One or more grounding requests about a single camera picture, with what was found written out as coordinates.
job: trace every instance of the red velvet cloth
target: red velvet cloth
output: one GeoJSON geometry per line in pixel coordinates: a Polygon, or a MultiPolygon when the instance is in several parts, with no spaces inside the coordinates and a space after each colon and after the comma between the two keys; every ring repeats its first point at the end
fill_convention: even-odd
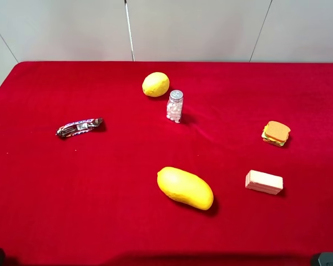
{"type": "Polygon", "coordinates": [[[333,251],[333,64],[18,64],[0,88],[0,247],[25,265],[307,265],[333,251]],[[154,71],[184,92],[182,124],[168,95],[143,94],[154,71]],[[106,130],[56,137],[92,117],[106,130]],[[270,120],[291,128],[283,148],[261,138],[270,120]],[[212,208],[163,194],[165,166],[203,178],[212,208]],[[284,192],[247,190],[252,169],[284,192]]]}

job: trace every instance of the table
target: table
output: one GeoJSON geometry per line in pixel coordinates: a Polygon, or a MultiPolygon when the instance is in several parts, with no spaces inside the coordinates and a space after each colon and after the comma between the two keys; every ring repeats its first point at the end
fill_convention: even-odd
{"type": "Polygon", "coordinates": [[[308,265],[333,251],[333,64],[18,64],[0,88],[0,247],[20,265],[308,265]],[[142,93],[154,71],[184,92],[183,123],[142,93]],[[93,117],[106,129],[55,136],[93,117]],[[283,148],[261,139],[270,120],[291,128],[283,148]],[[212,208],[166,197],[165,166],[203,178],[212,208]],[[245,189],[252,169],[284,193],[245,189]]]}

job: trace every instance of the toy sandwich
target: toy sandwich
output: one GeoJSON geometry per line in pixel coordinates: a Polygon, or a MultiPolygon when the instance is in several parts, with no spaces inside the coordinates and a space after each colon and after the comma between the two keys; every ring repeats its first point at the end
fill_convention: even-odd
{"type": "Polygon", "coordinates": [[[282,147],[289,138],[290,128],[282,123],[270,121],[263,129],[261,137],[265,142],[282,147]]]}

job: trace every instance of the small glass bottle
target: small glass bottle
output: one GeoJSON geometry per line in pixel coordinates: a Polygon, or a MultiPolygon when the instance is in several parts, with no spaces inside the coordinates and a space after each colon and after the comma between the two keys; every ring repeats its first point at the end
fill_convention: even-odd
{"type": "Polygon", "coordinates": [[[184,94],[180,90],[173,90],[170,93],[169,101],[166,106],[166,118],[175,123],[180,123],[183,102],[184,94]]]}

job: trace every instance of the lemon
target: lemon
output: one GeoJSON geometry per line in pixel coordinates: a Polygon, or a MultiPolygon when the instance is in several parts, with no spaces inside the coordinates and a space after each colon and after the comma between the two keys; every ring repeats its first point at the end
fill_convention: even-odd
{"type": "Polygon", "coordinates": [[[162,72],[149,74],[143,81],[142,89],[145,95],[158,97],[165,94],[169,89],[169,78],[162,72]]]}
{"type": "Polygon", "coordinates": [[[158,172],[157,183],[169,198],[198,209],[207,210],[213,203],[209,185],[197,175],[165,167],[158,172]]]}

